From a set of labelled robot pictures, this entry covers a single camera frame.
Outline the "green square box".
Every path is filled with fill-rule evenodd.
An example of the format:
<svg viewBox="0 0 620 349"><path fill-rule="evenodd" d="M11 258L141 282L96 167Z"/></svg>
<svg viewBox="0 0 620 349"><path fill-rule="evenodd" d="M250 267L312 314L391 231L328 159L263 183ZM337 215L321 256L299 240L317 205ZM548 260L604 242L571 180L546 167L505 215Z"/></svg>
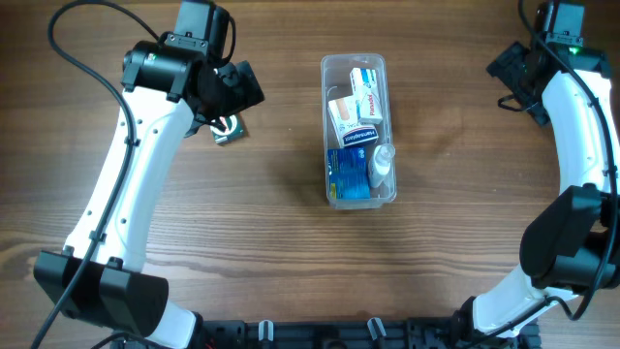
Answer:
<svg viewBox="0 0 620 349"><path fill-rule="evenodd" d="M236 114L220 117L219 121L210 127L210 130L218 145L234 142L246 134L243 120Z"/></svg>

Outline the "white Hansaplast plaster box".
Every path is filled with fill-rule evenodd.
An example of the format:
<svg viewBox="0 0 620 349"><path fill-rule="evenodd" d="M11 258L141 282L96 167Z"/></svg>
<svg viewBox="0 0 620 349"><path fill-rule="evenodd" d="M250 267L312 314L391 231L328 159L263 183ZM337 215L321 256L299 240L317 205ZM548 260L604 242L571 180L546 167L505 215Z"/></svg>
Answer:
<svg viewBox="0 0 620 349"><path fill-rule="evenodd" d="M366 146L378 140L376 127L360 121L354 96L329 101L328 111L341 148Z"/></svg>

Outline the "white Panadol box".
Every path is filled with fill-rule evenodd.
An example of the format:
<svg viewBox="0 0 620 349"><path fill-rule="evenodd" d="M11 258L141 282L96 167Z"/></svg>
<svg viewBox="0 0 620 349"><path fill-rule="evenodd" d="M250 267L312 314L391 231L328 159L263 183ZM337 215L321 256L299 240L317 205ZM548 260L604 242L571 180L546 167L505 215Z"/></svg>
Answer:
<svg viewBox="0 0 620 349"><path fill-rule="evenodd" d="M383 114L376 71L353 68L350 79L358 120L361 123L380 124L383 121Z"/></svg>

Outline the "blue and yellow box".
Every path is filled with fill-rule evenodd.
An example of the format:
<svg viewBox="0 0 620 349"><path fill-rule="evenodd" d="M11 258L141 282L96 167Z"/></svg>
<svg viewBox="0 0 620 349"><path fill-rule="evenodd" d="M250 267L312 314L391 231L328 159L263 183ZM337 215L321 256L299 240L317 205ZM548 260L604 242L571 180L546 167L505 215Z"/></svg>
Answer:
<svg viewBox="0 0 620 349"><path fill-rule="evenodd" d="M331 199L366 200L370 198L364 147L329 149L327 151L327 174L327 194Z"/></svg>

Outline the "white spray bottle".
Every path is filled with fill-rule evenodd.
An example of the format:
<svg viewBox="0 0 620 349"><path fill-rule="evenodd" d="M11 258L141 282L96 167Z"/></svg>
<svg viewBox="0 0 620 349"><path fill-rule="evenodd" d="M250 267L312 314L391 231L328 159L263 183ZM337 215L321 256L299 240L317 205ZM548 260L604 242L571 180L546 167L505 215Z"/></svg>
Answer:
<svg viewBox="0 0 620 349"><path fill-rule="evenodd" d="M395 156L395 147L391 143L378 145L368 165L368 180L372 188L378 188L387 177L391 162Z"/></svg>

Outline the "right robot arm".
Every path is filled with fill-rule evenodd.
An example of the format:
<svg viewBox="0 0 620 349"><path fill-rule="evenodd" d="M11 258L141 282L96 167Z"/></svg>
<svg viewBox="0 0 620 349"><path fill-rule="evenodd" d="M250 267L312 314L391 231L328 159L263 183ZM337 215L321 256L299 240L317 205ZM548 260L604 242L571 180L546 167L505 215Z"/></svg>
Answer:
<svg viewBox="0 0 620 349"><path fill-rule="evenodd" d="M526 112L553 130L560 189L525 230L518 265L493 289L468 299L449 321L454 347L473 348L520 335L554 306L579 320L595 294L619 284L619 140L604 52L581 36L585 8L539 5L525 22L528 45L515 43L487 68L509 94L507 111Z"/></svg>

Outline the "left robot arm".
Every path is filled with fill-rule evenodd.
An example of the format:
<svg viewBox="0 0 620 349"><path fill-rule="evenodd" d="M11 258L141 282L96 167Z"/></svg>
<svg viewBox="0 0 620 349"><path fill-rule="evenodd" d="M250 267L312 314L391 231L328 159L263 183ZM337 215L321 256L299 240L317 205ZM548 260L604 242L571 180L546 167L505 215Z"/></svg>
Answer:
<svg viewBox="0 0 620 349"><path fill-rule="evenodd" d="M185 1L175 27L137 43L111 93L115 133L93 194L58 253L33 270L53 314L110 329L144 348L202 348L199 313L169 298L165 278L143 272L156 200L180 143L201 127L264 99L247 62L232 63L233 17L211 1Z"/></svg>

